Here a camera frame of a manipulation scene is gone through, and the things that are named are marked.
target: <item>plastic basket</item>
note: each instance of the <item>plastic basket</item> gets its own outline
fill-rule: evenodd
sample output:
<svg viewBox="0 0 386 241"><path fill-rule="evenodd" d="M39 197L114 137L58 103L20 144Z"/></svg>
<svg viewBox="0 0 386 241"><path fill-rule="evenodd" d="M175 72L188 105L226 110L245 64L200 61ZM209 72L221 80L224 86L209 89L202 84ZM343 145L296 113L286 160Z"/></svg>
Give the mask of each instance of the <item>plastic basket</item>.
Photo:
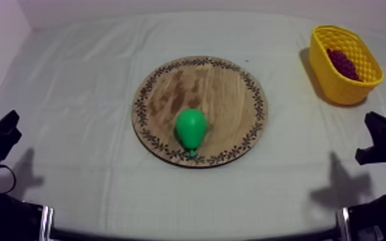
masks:
<svg viewBox="0 0 386 241"><path fill-rule="evenodd" d="M342 51L355 65L361 81L340 74L326 49ZM384 78L382 69L360 37L337 26L324 25L313 29L310 63L326 97L338 104L360 102Z"/></svg>

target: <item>red grapes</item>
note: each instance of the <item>red grapes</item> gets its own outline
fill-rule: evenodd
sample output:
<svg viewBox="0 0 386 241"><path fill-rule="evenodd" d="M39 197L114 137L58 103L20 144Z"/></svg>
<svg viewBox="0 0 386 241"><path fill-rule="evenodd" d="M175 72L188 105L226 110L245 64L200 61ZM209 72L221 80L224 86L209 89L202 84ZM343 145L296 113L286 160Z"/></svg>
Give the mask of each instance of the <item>red grapes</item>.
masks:
<svg viewBox="0 0 386 241"><path fill-rule="evenodd" d="M361 81L356 73L355 65L342 51L327 49L326 52L338 72L349 79Z"/></svg>

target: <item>wood grain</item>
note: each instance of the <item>wood grain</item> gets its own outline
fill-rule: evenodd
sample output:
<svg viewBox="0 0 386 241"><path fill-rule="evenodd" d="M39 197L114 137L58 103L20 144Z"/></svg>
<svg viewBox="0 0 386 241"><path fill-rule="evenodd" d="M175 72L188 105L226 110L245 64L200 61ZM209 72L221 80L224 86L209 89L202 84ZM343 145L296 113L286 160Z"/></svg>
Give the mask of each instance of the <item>wood grain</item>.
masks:
<svg viewBox="0 0 386 241"><path fill-rule="evenodd" d="M194 158L175 135L186 108L201 110L208 128ZM133 129L157 157L184 167L215 167L236 160L259 140L267 101L258 81L238 65L215 57L166 63L139 86L133 100Z"/></svg>

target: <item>floral border pattern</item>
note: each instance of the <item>floral border pattern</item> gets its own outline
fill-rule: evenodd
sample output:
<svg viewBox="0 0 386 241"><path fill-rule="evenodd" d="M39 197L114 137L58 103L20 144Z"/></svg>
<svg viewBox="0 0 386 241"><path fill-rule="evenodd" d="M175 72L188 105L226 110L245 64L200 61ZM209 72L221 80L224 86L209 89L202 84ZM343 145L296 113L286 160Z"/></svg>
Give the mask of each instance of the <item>floral border pattern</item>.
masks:
<svg viewBox="0 0 386 241"><path fill-rule="evenodd" d="M210 156L209 158L206 158L205 156L196 155L193 158L190 158L189 153L186 152L183 149L179 150L170 150L168 145L161 142L160 139L156 136L154 136L150 130L147 129L147 122L148 118L146 115L147 106L145 105L146 99L148 99L148 94L150 91L152 91L154 84L157 82L157 78L159 78L163 73L169 73L174 69L178 69L182 66L192 66L192 65L205 65L205 64L211 64L213 67L220 67L222 69L229 69L234 72L239 72L241 79L245 82L247 89L250 90L253 94L254 99L254 107L256 110L256 122L253 124L253 126L250 128L250 130L246 133L246 135L242 138L241 145L233 146L229 151L225 150L220 152L217 156ZM213 60L204 58L201 59L198 57L197 59L193 60L180 60L171 62L167 65L164 65L157 70L154 71L154 73L148 77L146 80L146 84L144 87L140 89L139 96L136 99L136 101L133 103L134 105L134 111L137 114L138 117L138 124L141 127L141 130L139 131L139 135L149 142L151 144L151 147L155 150L160 151L161 153L165 153L168 157L168 159L172 160L173 158L179 159L179 161L192 161L196 165L197 164L204 164L207 163L209 167L212 167L214 165L221 165L228 161L234 160L244 153L246 153L248 150L252 148L251 142L256 140L258 138L258 132L263 128L262 121L265 120L265 101L262 99L262 96L260 95L261 88L256 86L256 82L251 79L250 75L242 71L241 68L235 64L227 63L223 60Z"/></svg>

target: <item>white table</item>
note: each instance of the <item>white table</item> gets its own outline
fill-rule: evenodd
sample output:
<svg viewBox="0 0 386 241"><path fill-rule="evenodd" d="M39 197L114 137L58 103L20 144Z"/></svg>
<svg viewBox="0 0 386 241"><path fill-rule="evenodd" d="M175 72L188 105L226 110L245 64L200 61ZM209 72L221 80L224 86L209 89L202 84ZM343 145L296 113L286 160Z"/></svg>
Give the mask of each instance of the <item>white table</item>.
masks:
<svg viewBox="0 0 386 241"><path fill-rule="evenodd" d="M5 161L19 179L13 195L55 208L56 227L124 237L273 237L333 226L336 209L386 193L386 164L354 159L356 148L371 145L365 114L386 116L386 35L347 26L385 81L365 103L342 108L318 97L308 75L304 57L319 24L327 23L168 13L35 32L0 91L0 118L16 109L24 135ZM140 144L131 103L153 69L203 55L252 73L269 119L236 162L183 169ZM0 183L9 185L7 176L0 170Z"/></svg>

